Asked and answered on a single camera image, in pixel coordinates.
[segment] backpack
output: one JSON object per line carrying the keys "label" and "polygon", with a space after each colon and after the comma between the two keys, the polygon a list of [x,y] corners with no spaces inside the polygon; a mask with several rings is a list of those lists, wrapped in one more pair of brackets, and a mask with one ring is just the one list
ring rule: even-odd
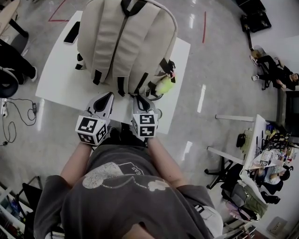
{"label": "backpack", "polygon": [[175,83],[177,31],[170,11],[153,0],[91,0],[80,22],[76,69],[122,96],[161,97]]}

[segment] smartphone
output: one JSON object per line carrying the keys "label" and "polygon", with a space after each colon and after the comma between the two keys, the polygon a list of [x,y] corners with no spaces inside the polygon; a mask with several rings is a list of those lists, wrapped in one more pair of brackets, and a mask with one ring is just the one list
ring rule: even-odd
{"label": "smartphone", "polygon": [[79,34],[79,27],[80,27],[80,22],[76,22],[75,25],[71,28],[70,32],[66,36],[64,42],[68,44],[73,44],[78,37]]}

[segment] table leg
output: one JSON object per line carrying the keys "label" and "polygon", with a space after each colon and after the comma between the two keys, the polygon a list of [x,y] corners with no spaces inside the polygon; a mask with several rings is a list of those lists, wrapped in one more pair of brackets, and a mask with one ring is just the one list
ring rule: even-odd
{"label": "table leg", "polygon": [[248,117],[248,116],[234,116],[234,115],[215,115],[216,119],[224,119],[224,120],[238,120],[238,121],[246,121],[246,122],[254,122],[255,117]]}
{"label": "table leg", "polygon": [[14,20],[10,20],[9,24],[16,29],[23,37],[28,38],[29,34],[28,32],[24,31]]}
{"label": "table leg", "polygon": [[221,152],[221,151],[219,151],[219,150],[217,150],[217,149],[215,149],[215,148],[207,147],[207,150],[210,151],[210,152],[213,152],[213,153],[215,153],[215,154],[217,154],[217,155],[220,155],[220,156],[222,156],[222,157],[224,157],[224,158],[226,158],[226,159],[229,159],[229,160],[231,160],[231,161],[234,161],[234,162],[236,162],[236,163],[238,163],[238,164],[244,165],[244,160],[242,160],[242,159],[238,159],[238,158],[236,158],[236,157],[233,157],[232,155],[229,155],[229,154],[227,154],[227,153]]}

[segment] gray floor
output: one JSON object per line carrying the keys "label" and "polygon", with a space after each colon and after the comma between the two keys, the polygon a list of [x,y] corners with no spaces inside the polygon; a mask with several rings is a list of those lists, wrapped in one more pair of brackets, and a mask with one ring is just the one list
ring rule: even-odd
{"label": "gray floor", "polygon": [[[29,50],[25,58],[41,73],[47,57],[66,25],[48,22],[61,0],[23,0],[18,8],[18,23],[29,32]],[[190,183],[206,185],[213,179],[204,169],[217,169],[220,157],[208,152],[207,146],[242,156],[235,142],[248,125],[215,119],[215,114],[234,114],[276,118],[277,91],[262,91],[261,82],[252,82],[256,68],[249,59],[249,49],[239,20],[214,0],[159,0],[174,14],[179,38],[191,44],[185,77],[168,135],[158,137],[178,162]],[[69,19],[83,10],[87,0],[66,0],[52,19]],[[202,43],[206,12],[206,38]],[[74,128],[79,111],[35,97],[38,80],[21,86],[14,98],[39,102],[37,122],[25,126],[16,109],[9,107],[5,119],[15,121],[17,138],[13,144],[0,147],[0,181],[14,191],[34,175],[43,179],[59,174],[78,143]],[[204,94],[201,111],[199,99]],[[25,116],[30,106],[17,102]],[[1,130],[0,139],[4,141]],[[225,218],[219,187],[210,191],[212,199]]]}

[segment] black pants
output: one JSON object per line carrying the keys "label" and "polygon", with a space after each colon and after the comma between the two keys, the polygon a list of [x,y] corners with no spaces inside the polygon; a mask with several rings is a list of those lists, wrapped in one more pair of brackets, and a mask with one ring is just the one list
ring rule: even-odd
{"label": "black pants", "polygon": [[35,68],[26,61],[20,53],[0,39],[0,66],[4,68],[12,68],[25,76],[34,78],[36,75]]}
{"label": "black pants", "polygon": [[258,58],[256,61],[258,64],[261,63],[268,63],[269,64],[269,74],[259,75],[261,80],[272,81],[273,86],[275,88],[280,89],[281,85],[277,84],[277,75],[278,75],[278,68],[276,66],[275,61],[272,59],[271,56],[263,56]]}
{"label": "black pants", "polygon": [[129,129],[124,129],[121,131],[119,137],[114,135],[108,139],[105,139],[100,145],[105,144],[116,144],[116,145],[129,145],[129,146],[140,146],[146,147],[145,143],[133,135],[132,131]]}

